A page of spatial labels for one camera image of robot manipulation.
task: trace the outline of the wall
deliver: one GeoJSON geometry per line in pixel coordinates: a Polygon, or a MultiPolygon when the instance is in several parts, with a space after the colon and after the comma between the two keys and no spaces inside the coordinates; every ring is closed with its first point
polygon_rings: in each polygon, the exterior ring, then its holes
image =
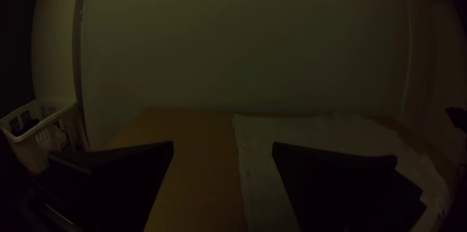
{"type": "Polygon", "coordinates": [[[396,116],[405,0],[85,0],[91,146],[144,106],[396,116]]]}
{"type": "Polygon", "coordinates": [[[36,98],[76,102],[72,35],[76,0],[37,0],[32,29],[36,98]]]}

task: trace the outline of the black object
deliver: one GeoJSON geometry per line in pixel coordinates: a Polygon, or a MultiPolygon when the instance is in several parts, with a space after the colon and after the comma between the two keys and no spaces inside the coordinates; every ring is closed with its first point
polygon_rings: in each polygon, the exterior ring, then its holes
{"type": "Polygon", "coordinates": [[[51,152],[30,206],[51,231],[143,231],[173,153],[172,142],[51,152]]]}
{"type": "Polygon", "coordinates": [[[467,111],[458,107],[446,108],[446,114],[449,116],[454,127],[461,129],[467,134],[467,111]]]}
{"type": "Polygon", "coordinates": [[[13,132],[13,135],[14,136],[20,136],[22,134],[24,134],[25,132],[29,131],[30,129],[32,129],[34,126],[36,126],[37,124],[39,124],[40,120],[39,119],[32,119],[30,121],[28,121],[23,129],[21,129],[20,131],[18,132],[13,132]]]}
{"type": "Polygon", "coordinates": [[[395,156],[274,143],[272,157],[303,232],[407,232],[426,209],[395,156]]]}

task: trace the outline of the desk surface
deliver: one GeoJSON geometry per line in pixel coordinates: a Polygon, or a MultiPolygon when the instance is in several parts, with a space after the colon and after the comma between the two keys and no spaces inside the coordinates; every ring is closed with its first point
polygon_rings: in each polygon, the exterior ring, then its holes
{"type": "MultiPolygon", "coordinates": [[[[145,231],[247,230],[238,172],[232,112],[147,108],[126,125],[105,149],[161,141],[174,142],[174,157],[162,182],[145,231]]],[[[240,113],[263,117],[303,114],[240,113]]],[[[448,186],[455,168],[413,131],[386,117],[372,118],[397,131],[417,152],[430,155],[448,186]]]]}

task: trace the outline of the white laundry basket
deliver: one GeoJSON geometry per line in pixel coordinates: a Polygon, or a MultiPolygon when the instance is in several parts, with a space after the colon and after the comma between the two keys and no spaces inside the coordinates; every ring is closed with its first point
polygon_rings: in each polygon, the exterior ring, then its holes
{"type": "Polygon", "coordinates": [[[77,104],[58,104],[34,100],[0,119],[16,157],[34,174],[44,170],[49,151],[76,152],[88,150],[77,104]],[[40,122],[15,136],[29,121],[40,122]]]}

